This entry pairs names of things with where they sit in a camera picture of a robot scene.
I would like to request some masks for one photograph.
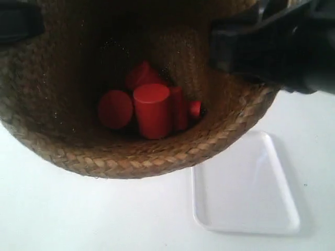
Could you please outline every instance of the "white tray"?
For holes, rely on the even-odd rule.
[[[300,218],[270,136],[248,132],[192,168],[193,214],[211,231],[294,234]]]

